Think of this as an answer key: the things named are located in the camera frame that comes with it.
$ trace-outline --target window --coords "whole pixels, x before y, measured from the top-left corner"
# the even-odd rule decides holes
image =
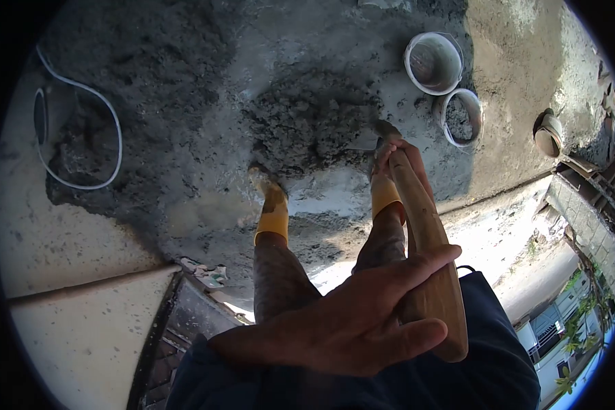
[[[563,360],[558,363],[556,367],[558,368],[558,377],[565,377],[565,373],[563,373],[563,368],[566,367],[567,370],[569,370],[569,365],[567,364],[567,362]]]

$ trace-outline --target white cable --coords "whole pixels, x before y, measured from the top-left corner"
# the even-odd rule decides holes
[[[39,45],[37,45],[37,54],[39,55],[39,58],[41,59],[43,66],[46,68],[46,70],[48,70],[48,72],[50,73],[52,77],[55,77],[59,81],[62,81],[66,84],[78,86],[82,88],[83,90],[86,90],[90,92],[91,94],[96,95],[98,98],[100,98],[103,101],[103,103],[107,105],[108,109],[111,111],[112,116],[114,117],[114,122],[116,123],[116,132],[117,132],[117,136],[119,139],[119,156],[116,161],[116,168],[114,168],[114,172],[111,174],[109,179],[99,185],[90,185],[90,186],[76,185],[76,184],[71,184],[70,182],[67,182],[61,179],[59,176],[57,176],[57,174],[52,172],[52,169],[50,169],[48,164],[46,164],[46,161],[43,159],[43,155],[41,155],[41,144],[37,142],[37,151],[39,151],[39,159],[41,160],[41,163],[43,163],[43,166],[46,168],[50,176],[55,178],[60,183],[66,186],[70,186],[71,188],[76,188],[78,190],[98,190],[100,188],[105,188],[107,185],[111,184],[111,182],[114,181],[114,178],[116,178],[116,176],[119,174],[119,170],[121,169],[121,161],[123,160],[123,136],[121,134],[121,124],[119,123],[119,117],[116,115],[116,111],[114,110],[114,107],[102,94],[100,94],[98,91],[94,90],[90,86],[84,85],[82,83],[78,83],[77,81],[74,81],[70,78],[62,77],[59,74],[57,74],[54,70],[52,70],[52,67],[50,67],[50,63],[48,63],[45,57],[43,57],[43,53],[41,53],[41,49],[39,48]]]

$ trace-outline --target dark clothing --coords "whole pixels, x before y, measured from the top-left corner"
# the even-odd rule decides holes
[[[182,359],[166,408],[534,410],[540,384],[528,354],[481,272],[460,278],[469,354],[444,363],[426,353],[374,377],[300,367],[228,365],[197,340]]]

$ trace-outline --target plastic bucket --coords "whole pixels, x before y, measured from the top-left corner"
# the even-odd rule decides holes
[[[469,116],[469,123],[471,124],[471,139],[469,140],[451,135],[451,130],[449,130],[447,125],[447,106],[453,96],[460,99],[462,106],[465,107]],[[447,95],[436,98],[433,103],[433,117],[435,122],[444,131],[447,140],[456,147],[464,148],[470,146],[483,135],[483,108],[481,107],[481,101],[476,94],[467,90],[467,88],[458,88]]]
[[[456,39],[434,31],[413,37],[403,53],[410,80],[431,95],[449,94],[456,88],[462,79],[462,61],[462,49]]]

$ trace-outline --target fingers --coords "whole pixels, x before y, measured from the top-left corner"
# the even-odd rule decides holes
[[[428,177],[426,176],[426,168],[424,167],[424,162],[422,160],[422,154],[419,152],[419,149],[408,143],[406,140],[393,140],[389,141],[388,145],[395,146],[397,148],[401,148],[405,151],[405,155],[408,157],[408,161],[412,166],[414,174],[419,178],[419,182],[422,183],[426,193],[430,197],[433,204],[435,203],[435,198],[433,196],[433,188],[431,188],[430,183],[428,182]]]
[[[396,148],[396,145],[386,143],[378,154],[378,170],[381,174],[385,174],[389,178],[392,177],[390,173],[390,155],[392,152],[396,151]]]
[[[410,360],[426,353],[446,339],[447,326],[439,319],[423,319],[400,326],[379,339],[362,341],[361,355],[369,362],[361,370],[363,375],[374,375],[385,367]]]
[[[422,161],[422,154],[419,152],[419,148],[406,140],[392,140],[389,141],[388,144],[405,151],[405,155],[408,157],[410,165],[417,176],[419,176],[419,174],[426,175],[426,169],[424,168],[424,162]]]
[[[424,283],[430,275],[441,267],[453,262],[462,253],[458,245],[442,245],[441,247],[419,252],[406,260],[386,267],[389,269],[391,280],[387,280],[388,302],[396,303],[406,292]]]

